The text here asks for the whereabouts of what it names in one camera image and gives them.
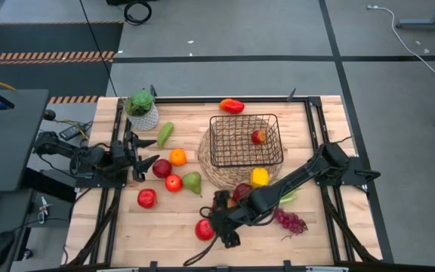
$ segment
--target white wire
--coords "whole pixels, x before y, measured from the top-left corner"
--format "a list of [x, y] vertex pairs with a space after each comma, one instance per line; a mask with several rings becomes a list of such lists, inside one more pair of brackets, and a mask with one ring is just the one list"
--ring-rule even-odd
[[433, 67], [431, 67], [424, 59], [422, 59], [421, 56], [419, 56], [418, 54], [414, 53], [412, 50], [410, 50], [407, 45], [404, 43], [404, 41], [400, 38], [399, 34], [396, 31], [396, 27], [394, 26], [395, 20], [396, 20], [396, 16], [395, 14], [388, 8], [382, 8], [382, 7], [378, 7], [376, 5], [368, 5], [367, 9], [375, 9], [375, 10], [383, 10], [383, 11], [387, 11], [388, 13], [390, 13], [392, 15], [392, 31], [393, 33], [396, 35], [396, 37], [399, 39], [400, 43], [404, 46], [404, 48], [410, 53], [413, 54], [414, 56], [416, 56], [419, 60], [421, 60], [426, 66], [427, 68], [429, 68], [431, 71], [433, 71], [435, 73], [435, 69]]

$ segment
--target wire basket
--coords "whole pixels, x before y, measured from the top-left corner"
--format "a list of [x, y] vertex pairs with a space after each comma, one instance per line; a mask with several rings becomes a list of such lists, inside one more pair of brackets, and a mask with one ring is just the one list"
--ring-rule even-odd
[[[274, 114], [212, 116], [211, 164], [216, 167], [275, 165], [283, 162], [278, 117]], [[263, 130], [266, 140], [253, 144], [251, 134]]]

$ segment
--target wooden table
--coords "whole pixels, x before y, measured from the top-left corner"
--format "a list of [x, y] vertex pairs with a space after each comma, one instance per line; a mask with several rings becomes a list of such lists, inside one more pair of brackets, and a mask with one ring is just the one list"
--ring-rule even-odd
[[[350, 135], [347, 117], [340, 96], [322, 96], [326, 125], [330, 141], [339, 141]], [[101, 98], [97, 104], [90, 142], [109, 142], [116, 113], [117, 98]], [[152, 131], [139, 131], [142, 139], [156, 139], [162, 125], [171, 121], [174, 132], [159, 149], [155, 144], [139, 149], [146, 158], [159, 154], [168, 158], [170, 150], [186, 150], [188, 163], [174, 167], [174, 173], [185, 175], [199, 171], [197, 150], [199, 142], [209, 126], [212, 116], [220, 115], [216, 103], [158, 104], [160, 122]], [[243, 114], [274, 113], [279, 118], [284, 163], [279, 177], [303, 165], [312, 155], [313, 149], [307, 124], [304, 103], [247, 103]], [[355, 154], [353, 142], [345, 141], [342, 148], [349, 155]], [[139, 190], [152, 188], [158, 194], [158, 205], [154, 209], [142, 209], [137, 204]], [[199, 209], [209, 206], [217, 188], [203, 175], [202, 198], [188, 190], [170, 193], [164, 181], [150, 173], [143, 183], [132, 181], [128, 176], [128, 186], [122, 191], [119, 219], [113, 251], [112, 267], [149, 267], [151, 261], [158, 261], [160, 267], [180, 267], [184, 261], [201, 252], [208, 242], [199, 241], [194, 236], [194, 226], [200, 219]], [[75, 206], [72, 223], [66, 241], [69, 259], [83, 247], [95, 228], [100, 189], [93, 189]], [[381, 257], [378, 238], [372, 222], [369, 203], [364, 192], [355, 187], [342, 187], [342, 197], [350, 229], [362, 244], [376, 258]], [[325, 212], [319, 188], [308, 181], [297, 192], [297, 199], [283, 206], [286, 212], [295, 212], [308, 225], [308, 231], [282, 238], [287, 230], [277, 223], [266, 227], [241, 227], [238, 233], [241, 246], [225, 249], [221, 242], [200, 261], [197, 266], [280, 266], [283, 260], [291, 260], [293, 265], [333, 264], [330, 242], [325, 223]], [[345, 259], [344, 243], [338, 227], [335, 226], [340, 246], [341, 258]], [[98, 261], [103, 261], [106, 236], [100, 242]]]

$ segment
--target grapes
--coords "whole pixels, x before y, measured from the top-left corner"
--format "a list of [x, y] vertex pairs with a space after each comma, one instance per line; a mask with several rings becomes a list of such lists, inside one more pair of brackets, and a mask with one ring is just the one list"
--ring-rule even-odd
[[281, 208], [278, 208], [275, 213], [278, 223], [280, 223], [285, 230], [289, 230], [292, 233], [288, 235], [290, 238], [292, 235], [298, 235], [308, 230], [305, 221], [297, 214], [284, 212]]

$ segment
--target orange and black tape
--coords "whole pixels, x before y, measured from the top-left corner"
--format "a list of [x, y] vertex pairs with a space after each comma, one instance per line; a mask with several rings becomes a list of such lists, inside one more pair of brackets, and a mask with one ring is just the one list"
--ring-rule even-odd
[[50, 104], [96, 103], [102, 95], [80, 95], [50, 98]]
[[[86, 21], [79, 21], [79, 22], [16, 22], [16, 23], [8, 23], [8, 22], [1, 22], [0, 26], [11, 26], [11, 25], [61, 25], [61, 24], [86, 24]], [[92, 24], [96, 23], [124, 23], [124, 21], [93, 21], [90, 22]]]
[[102, 58], [113, 62], [114, 51], [71, 51], [71, 52], [14, 52], [0, 53], [0, 64], [37, 64], [37, 63], [81, 63], [96, 62]]

